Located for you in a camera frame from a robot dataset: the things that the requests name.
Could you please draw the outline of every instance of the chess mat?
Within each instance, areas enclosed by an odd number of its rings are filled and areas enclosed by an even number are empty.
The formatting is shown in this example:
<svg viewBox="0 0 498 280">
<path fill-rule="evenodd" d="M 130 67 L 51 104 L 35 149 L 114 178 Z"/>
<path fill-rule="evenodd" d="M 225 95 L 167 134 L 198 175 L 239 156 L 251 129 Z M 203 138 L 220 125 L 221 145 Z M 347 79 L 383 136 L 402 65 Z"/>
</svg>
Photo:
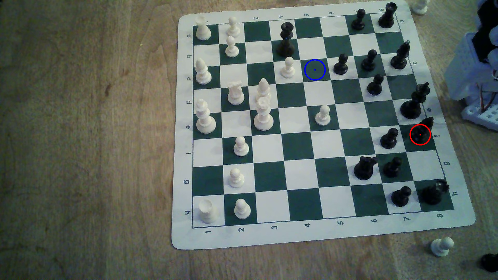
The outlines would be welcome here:
<svg viewBox="0 0 498 280">
<path fill-rule="evenodd" d="M 419 118 L 400 113 L 417 84 L 433 84 L 417 31 L 404 1 L 394 26 L 384 29 L 378 19 L 388 1 L 286 7 L 203 14 L 211 30 L 208 40 L 195 36 L 198 14 L 179 21 L 178 76 L 173 178 L 172 242 L 178 249 L 207 249 L 272 243 L 421 231 L 471 225 L 474 211 L 467 186 L 437 94 L 431 87 Z M 360 8 L 367 12 L 365 28 L 351 28 Z M 225 54 L 228 18 L 235 16 L 241 30 L 236 38 L 239 55 Z M 276 54 L 280 26 L 294 25 L 295 47 L 291 79 L 279 71 L 284 57 Z M 408 65 L 391 67 L 399 46 L 410 41 Z M 375 70 L 364 71 L 361 62 L 370 49 L 378 53 Z M 341 53 L 348 55 L 348 71 L 332 71 Z M 212 80 L 195 80 L 195 61 L 202 58 Z M 384 76 L 378 96 L 366 91 L 375 74 Z M 257 85 L 265 78 L 271 89 L 274 125 L 267 131 L 254 127 Z M 242 81 L 245 100 L 231 105 L 227 84 Z M 208 103 L 216 129 L 202 134 L 196 129 L 193 104 Z M 326 126 L 314 118 L 321 105 L 330 107 Z M 411 128 L 433 117 L 432 137 L 425 145 L 409 138 Z M 380 145 L 388 129 L 399 135 L 393 149 Z M 235 138 L 243 136 L 250 147 L 246 156 L 233 152 Z M 368 180 L 358 180 L 353 168 L 360 156 L 375 156 L 378 164 Z M 389 178 L 379 171 L 398 156 L 401 172 Z M 228 184 L 230 170 L 245 177 L 241 188 Z M 438 179 L 447 180 L 450 191 L 441 203 L 419 200 L 420 191 Z M 412 189 L 409 203 L 396 207 L 393 191 Z M 246 219 L 234 214 L 235 201 L 243 198 L 251 207 Z M 205 224 L 198 204 L 209 199 L 220 216 Z"/>
</svg>

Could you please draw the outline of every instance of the wooden table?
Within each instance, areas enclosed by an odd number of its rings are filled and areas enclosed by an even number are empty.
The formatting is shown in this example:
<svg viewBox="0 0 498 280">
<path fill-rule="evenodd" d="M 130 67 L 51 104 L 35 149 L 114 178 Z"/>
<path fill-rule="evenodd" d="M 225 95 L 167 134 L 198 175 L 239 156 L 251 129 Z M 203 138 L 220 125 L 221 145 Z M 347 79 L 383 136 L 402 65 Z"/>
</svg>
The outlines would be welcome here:
<svg viewBox="0 0 498 280">
<path fill-rule="evenodd" d="M 469 186 L 469 227 L 202 251 L 171 245 L 178 19 L 301 0 L 6 0 L 0 17 L 0 279 L 491 279 L 498 134 L 443 72 L 476 1 L 414 16 Z M 445 258 L 426 251 L 450 236 Z"/>
</svg>

